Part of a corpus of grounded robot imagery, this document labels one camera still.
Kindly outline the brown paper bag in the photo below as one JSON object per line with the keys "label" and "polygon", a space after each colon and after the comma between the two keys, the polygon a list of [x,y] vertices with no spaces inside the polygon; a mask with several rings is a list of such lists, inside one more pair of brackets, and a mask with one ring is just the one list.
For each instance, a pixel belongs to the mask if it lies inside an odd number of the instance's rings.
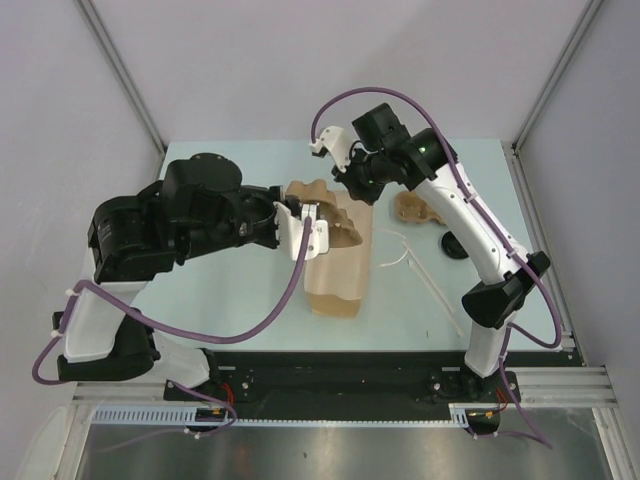
{"label": "brown paper bag", "polygon": [[346,211],[362,242],[331,248],[306,264],[304,292],[313,314],[356,318],[368,296],[373,253],[374,208],[334,191],[337,207]]}

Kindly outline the pulp cup carrier tray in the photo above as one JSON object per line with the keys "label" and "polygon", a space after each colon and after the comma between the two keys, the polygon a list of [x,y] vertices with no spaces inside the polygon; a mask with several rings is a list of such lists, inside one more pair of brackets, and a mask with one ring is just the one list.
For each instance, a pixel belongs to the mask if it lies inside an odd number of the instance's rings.
{"label": "pulp cup carrier tray", "polygon": [[360,245],[363,239],[349,218],[347,211],[338,206],[336,194],[330,191],[323,179],[310,183],[292,181],[285,196],[296,197],[302,204],[319,204],[319,217],[328,223],[329,247],[348,248]]}

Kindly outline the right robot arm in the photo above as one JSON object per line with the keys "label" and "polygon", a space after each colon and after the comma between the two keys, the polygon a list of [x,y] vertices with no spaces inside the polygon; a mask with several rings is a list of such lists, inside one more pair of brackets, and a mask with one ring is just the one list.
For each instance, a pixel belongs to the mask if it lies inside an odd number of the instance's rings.
{"label": "right robot arm", "polygon": [[382,103],[352,125],[355,138],[337,126],[312,130],[310,147],[316,156],[331,156],[335,180],[352,199],[369,205],[392,183],[416,193],[444,220],[476,269],[478,283],[461,298],[471,320],[461,388],[469,399],[484,401],[497,389],[517,312],[540,287],[550,260],[513,239],[433,120],[412,134]]}

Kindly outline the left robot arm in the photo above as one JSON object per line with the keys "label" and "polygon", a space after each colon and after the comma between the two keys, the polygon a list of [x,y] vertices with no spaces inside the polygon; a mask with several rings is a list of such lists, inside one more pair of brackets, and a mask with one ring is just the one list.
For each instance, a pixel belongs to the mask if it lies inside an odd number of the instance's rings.
{"label": "left robot arm", "polygon": [[132,303],[161,273],[211,253],[278,245],[280,186],[246,185],[220,154],[169,164],[165,176],[136,195],[99,205],[87,234],[81,279],[58,327],[62,382],[125,381],[145,374],[214,397],[221,376],[202,349],[175,342],[178,331],[144,320]]}

